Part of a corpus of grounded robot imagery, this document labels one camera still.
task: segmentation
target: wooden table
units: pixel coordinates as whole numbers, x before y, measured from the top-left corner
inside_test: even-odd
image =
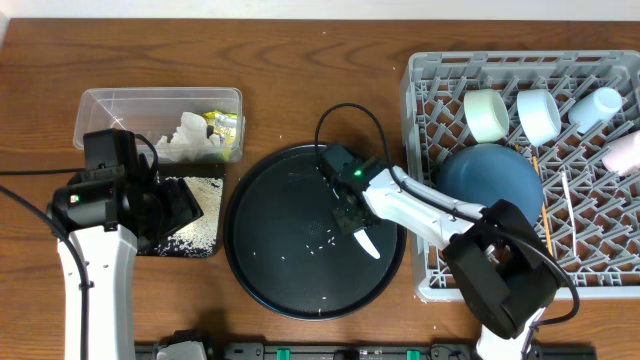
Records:
[[[83,91],[136,86],[242,91],[245,153],[229,166],[228,190],[269,153],[310,141],[322,112],[345,101],[377,114],[392,156],[403,163],[398,91],[415,52],[638,48],[640,23],[17,19],[0,54],[0,169],[82,167],[71,138]],[[329,120],[323,139],[381,154],[362,114],[343,110]],[[67,178],[0,181],[44,209]],[[0,357],[61,359],[64,286],[56,242],[23,208],[7,199],[0,204]],[[410,260],[407,252],[395,279],[366,308],[305,322],[255,302],[223,251],[206,260],[137,258],[135,339],[201,327],[220,341],[473,343],[480,325],[464,304],[415,298]],[[554,303],[548,316],[569,307]],[[543,328],[537,339],[592,344],[601,359],[638,358],[639,310],[639,301],[585,302],[576,319]]]

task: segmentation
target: white tissue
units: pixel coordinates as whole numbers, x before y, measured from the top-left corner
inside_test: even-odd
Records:
[[[174,162],[192,162],[210,154],[212,148],[220,144],[220,136],[216,134],[207,138],[207,121],[202,116],[184,112],[180,118],[180,126],[176,128],[171,141],[162,136],[156,144],[156,151],[158,156]]]

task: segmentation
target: blue bowl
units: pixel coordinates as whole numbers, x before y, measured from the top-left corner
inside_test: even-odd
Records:
[[[535,169],[522,155],[496,144],[460,151],[444,163],[436,188],[453,198],[491,206],[504,199],[516,205],[532,225],[538,221],[544,194]]]

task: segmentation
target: pink cup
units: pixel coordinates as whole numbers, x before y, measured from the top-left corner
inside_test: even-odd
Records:
[[[626,176],[640,168],[640,131],[621,137],[608,146],[611,152],[602,158],[607,170]]]

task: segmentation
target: round black tray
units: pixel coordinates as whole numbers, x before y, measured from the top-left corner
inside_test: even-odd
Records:
[[[224,223],[227,259],[259,303],[297,319],[326,320],[373,301],[404,255],[406,231],[388,221],[366,231],[376,260],[340,234],[334,194],[316,169],[313,145],[272,154],[236,187]]]

